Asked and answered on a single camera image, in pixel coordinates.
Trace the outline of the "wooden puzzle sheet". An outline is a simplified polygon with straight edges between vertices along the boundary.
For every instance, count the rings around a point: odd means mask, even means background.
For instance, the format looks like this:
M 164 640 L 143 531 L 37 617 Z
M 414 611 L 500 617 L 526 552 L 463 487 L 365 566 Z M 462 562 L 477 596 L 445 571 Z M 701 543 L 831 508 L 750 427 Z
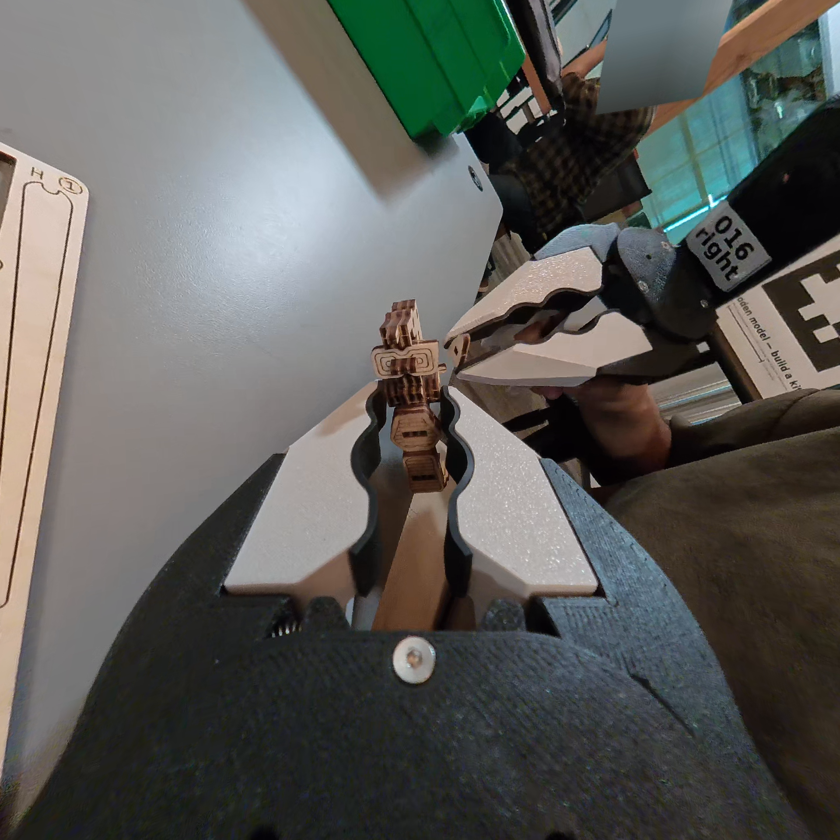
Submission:
M 1 147 L 1 764 L 5 764 L 89 193 Z

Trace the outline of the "grey desk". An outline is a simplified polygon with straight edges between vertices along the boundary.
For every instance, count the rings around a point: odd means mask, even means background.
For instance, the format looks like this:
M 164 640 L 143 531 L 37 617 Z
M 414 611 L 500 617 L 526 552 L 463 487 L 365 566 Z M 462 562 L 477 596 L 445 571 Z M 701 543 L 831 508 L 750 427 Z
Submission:
M 392 301 L 447 331 L 500 208 L 464 138 L 411 142 L 327 2 L 2 2 L 2 142 L 89 191 L 13 825 L 162 564 L 370 381 Z

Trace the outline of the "person's right hand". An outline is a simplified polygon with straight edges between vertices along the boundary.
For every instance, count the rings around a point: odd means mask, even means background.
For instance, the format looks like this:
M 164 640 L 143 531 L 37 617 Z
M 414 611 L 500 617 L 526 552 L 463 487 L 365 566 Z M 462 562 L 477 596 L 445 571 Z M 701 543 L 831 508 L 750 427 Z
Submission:
M 648 385 L 598 376 L 575 387 L 536 385 L 532 392 L 548 400 L 570 396 L 602 451 L 613 462 L 629 468 L 632 476 L 667 466 L 671 429 Z

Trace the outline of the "wooden shelf board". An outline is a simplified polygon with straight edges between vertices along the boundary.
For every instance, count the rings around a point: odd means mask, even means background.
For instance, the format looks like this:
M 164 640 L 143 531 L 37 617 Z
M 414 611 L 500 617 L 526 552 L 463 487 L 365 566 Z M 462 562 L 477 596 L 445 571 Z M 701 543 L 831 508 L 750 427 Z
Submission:
M 835 5 L 837 1 L 768 1 L 763 3 L 721 37 L 702 93 L 697 98 L 658 106 L 647 136 L 655 133 L 700 99 L 767 56 Z

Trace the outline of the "green plastic box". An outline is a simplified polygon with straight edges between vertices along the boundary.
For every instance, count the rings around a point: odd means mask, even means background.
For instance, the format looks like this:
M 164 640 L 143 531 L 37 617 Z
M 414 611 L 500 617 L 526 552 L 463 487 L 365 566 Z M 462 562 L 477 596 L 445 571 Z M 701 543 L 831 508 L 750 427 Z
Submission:
M 413 140 L 472 128 L 526 57 L 501 1 L 330 1 Z

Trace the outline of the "person's trousers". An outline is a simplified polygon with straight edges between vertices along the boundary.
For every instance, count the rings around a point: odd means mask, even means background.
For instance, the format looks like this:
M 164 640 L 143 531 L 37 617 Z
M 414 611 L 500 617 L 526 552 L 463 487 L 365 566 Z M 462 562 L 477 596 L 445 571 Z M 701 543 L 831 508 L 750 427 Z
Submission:
M 694 614 L 814 838 L 838 838 L 838 433 L 633 479 L 591 468 Z

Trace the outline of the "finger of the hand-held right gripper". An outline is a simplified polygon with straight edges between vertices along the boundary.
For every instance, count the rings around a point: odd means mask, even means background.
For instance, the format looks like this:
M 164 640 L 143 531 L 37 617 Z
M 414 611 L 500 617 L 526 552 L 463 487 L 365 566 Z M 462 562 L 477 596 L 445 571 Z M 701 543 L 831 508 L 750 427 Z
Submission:
M 606 311 L 578 332 L 554 330 L 540 342 L 516 341 L 463 367 L 458 376 L 491 385 L 575 386 L 615 362 L 654 348 L 645 330 L 618 311 Z
M 622 229 L 583 224 L 564 230 L 533 259 L 490 290 L 450 329 L 448 349 L 467 335 L 472 343 L 542 312 L 574 311 L 603 287 L 603 265 Z

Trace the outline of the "white printed model box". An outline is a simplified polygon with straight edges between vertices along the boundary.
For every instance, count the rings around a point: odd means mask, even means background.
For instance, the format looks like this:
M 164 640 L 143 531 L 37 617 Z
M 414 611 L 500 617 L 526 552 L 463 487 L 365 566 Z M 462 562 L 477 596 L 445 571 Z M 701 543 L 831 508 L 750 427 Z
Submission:
M 839 384 L 839 253 L 787 269 L 718 311 L 762 398 Z

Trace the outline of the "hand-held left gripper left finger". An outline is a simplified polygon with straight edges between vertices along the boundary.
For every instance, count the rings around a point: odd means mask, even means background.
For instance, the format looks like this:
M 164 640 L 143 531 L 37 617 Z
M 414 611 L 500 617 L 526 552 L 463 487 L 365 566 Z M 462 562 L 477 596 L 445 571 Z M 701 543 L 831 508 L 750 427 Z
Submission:
M 351 467 L 371 426 L 368 384 L 292 444 L 224 582 L 232 595 L 353 597 L 351 546 L 368 522 L 368 493 Z

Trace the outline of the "wooden robot model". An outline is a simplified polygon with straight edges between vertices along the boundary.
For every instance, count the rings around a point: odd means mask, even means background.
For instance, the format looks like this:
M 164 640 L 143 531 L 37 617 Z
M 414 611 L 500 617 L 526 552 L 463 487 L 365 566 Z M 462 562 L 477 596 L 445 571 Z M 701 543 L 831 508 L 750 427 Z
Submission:
M 396 301 L 380 327 L 381 343 L 371 352 L 387 404 L 394 409 L 391 439 L 402 450 L 402 462 L 413 493 L 439 492 L 448 472 L 438 444 L 444 432 L 432 405 L 440 400 L 439 343 L 425 340 L 414 299 Z

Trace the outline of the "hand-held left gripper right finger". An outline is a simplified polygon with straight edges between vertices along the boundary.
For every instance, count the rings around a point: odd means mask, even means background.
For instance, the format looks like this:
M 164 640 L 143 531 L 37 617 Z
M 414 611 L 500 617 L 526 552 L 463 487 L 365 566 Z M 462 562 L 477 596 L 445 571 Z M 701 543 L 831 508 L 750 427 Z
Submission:
M 444 568 L 455 597 L 590 596 L 598 581 L 540 457 L 453 387 L 442 393 Z

